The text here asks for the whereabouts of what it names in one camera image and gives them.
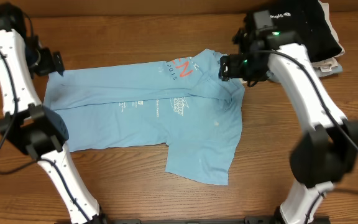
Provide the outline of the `light blue t-shirt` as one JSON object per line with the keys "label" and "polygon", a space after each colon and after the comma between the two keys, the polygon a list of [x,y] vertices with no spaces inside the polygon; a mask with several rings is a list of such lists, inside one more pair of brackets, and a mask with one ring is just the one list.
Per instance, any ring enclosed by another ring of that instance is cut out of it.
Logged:
{"label": "light blue t-shirt", "polygon": [[166,144],[165,170],[227,185],[242,132],[244,86],[218,77],[221,54],[51,73],[44,103],[70,151]]}

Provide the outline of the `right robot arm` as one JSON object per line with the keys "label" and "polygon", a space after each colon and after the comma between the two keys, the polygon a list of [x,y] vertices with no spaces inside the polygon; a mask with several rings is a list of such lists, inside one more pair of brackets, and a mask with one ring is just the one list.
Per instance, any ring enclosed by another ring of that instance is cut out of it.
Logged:
{"label": "right robot arm", "polygon": [[241,78],[249,86],[274,75],[284,88],[303,135],[291,152],[295,178],[286,200],[271,216],[247,217],[246,223],[328,223],[314,213],[328,192],[353,170],[358,121],[336,106],[316,75],[306,47],[295,31],[282,31],[269,11],[246,15],[233,42],[237,54],[223,56],[219,77]]}

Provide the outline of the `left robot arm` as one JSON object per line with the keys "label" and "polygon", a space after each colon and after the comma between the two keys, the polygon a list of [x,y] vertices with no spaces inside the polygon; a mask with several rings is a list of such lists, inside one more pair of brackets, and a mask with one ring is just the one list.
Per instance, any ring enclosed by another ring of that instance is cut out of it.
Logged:
{"label": "left robot arm", "polygon": [[69,134],[61,116],[45,106],[33,85],[34,75],[63,75],[60,52],[51,52],[34,34],[30,17],[19,7],[0,4],[0,151],[9,141],[31,161],[0,175],[38,164],[65,204],[70,223],[109,223],[98,201],[77,171],[68,147]]}

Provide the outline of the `grey-blue folded shirt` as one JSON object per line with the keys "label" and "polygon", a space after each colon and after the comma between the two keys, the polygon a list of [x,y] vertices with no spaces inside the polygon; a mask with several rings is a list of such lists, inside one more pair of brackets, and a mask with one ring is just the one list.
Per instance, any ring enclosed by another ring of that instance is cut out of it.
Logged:
{"label": "grey-blue folded shirt", "polygon": [[[319,67],[319,68],[315,68],[314,67],[314,71],[317,74],[318,77],[326,77],[326,76],[330,76],[330,75],[334,75],[337,73],[341,73],[343,72],[342,66],[339,64],[338,66],[335,67]],[[274,75],[271,71],[267,72],[267,76],[268,76],[268,80],[274,83],[280,83],[280,81],[278,80],[277,76]]]}

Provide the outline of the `black folded shirt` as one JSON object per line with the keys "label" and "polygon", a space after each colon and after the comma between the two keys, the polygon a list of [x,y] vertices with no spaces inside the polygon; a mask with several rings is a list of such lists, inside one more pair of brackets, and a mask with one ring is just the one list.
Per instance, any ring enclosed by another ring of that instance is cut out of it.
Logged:
{"label": "black folded shirt", "polygon": [[281,0],[268,8],[280,31],[294,30],[308,50],[311,62],[339,55],[342,48],[335,40],[317,0]]}

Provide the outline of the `beige folded shirt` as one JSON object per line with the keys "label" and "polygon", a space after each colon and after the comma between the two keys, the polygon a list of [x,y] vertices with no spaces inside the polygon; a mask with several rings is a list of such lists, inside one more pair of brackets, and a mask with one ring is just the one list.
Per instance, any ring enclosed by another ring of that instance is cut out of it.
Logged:
{"label": "beige folded shirt", "polygon": [[323,12],[324,12],[324,18],[325,18],[325,21],[331,31],[331,35],[332,37],[334,38],[334,40],[336,41],[336,43],[338,44],[338,46],[340,46],[341,48],[341,52],[338,53],[336,56],[334,57],[331,57],[329,59],[326,59],[326,60],[322,60],[320,62],[313,62],[312,63],[312,66],[315,67],[315,68],[319,68],[319,67],[324,67],[324,68],[327,68],[327,67],[335,67],[335,66],[338,66],[338,62],[336,60],[337,57],[340,57],[342,55],[345,54],[345,50],[343,48],[343,46],[339,43],[339,37],[338,37],[338,34],[337,32],[335,31],[335,29],[333,28],[332,24],[331,24],[331,21],[329,19],[329,4],[328,3],[324,3],[324,2],[321,2],[321,1],[318,1],[323,9]]}

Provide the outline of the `brown cardboard backboard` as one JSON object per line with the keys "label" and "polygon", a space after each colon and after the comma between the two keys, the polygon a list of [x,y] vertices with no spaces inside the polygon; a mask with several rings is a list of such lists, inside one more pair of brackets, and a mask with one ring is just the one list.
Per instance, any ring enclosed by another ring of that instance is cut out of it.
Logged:
{"label": "brown cardboard backboard", "polygon": [[30,17],[237,14],[271,0],[0,0]]}

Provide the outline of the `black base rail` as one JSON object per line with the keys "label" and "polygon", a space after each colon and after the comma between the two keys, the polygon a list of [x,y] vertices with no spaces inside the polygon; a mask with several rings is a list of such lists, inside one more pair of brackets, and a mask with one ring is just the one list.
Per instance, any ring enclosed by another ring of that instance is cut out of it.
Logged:
{"label": "black base rail", "polygon": [[130,220],[109,220],[106,221],[90,221],[86,224],[100,223],[100,224],[279,224],[283,223],[276,220],[273,216],[251,216],[243,219],[210,219],[210,220],[154,220],[142,221],[139,219]]}

